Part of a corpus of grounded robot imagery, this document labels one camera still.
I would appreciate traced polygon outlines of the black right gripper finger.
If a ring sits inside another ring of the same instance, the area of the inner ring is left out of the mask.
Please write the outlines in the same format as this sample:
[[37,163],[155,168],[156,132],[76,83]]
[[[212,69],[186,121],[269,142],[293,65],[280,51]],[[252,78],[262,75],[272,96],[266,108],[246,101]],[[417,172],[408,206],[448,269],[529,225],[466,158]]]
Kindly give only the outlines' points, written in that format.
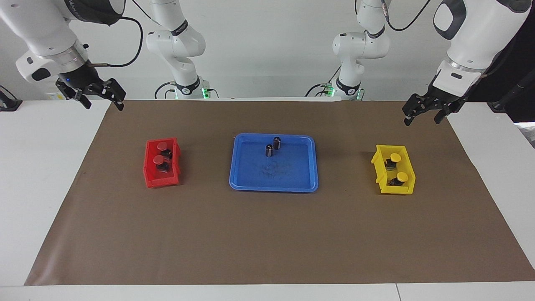
[[119,111],[123,111],[126,91],[114,78],[90,84],[89,91],[102,99],[111,101]]
[[82,90],[71,88],[66,84],[59,84],[58,89],[63,95],[63,97],[65,97],[65,99],[74,100],[80,103],[87,110],[91,108],[92,104],[87,99],[86,95],[84,95],[84,92]]

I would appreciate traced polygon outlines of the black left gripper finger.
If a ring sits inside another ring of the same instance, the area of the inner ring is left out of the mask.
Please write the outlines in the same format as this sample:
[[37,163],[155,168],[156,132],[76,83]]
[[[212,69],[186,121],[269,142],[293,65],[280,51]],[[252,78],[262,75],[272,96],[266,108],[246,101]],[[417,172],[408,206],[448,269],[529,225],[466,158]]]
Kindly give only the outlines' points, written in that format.
[[450,114],[456,114],[460,111],[463,106],[463,102],[453,102],[448,105],[443,104],[438,113],[434,116],[434,122],[440,124],[445,117]]
[[433,107],[433,99],[427,96],[413,94],[403,105],[403,114],[405,115],[404,124],[410,126],[415,117],[424,114]]

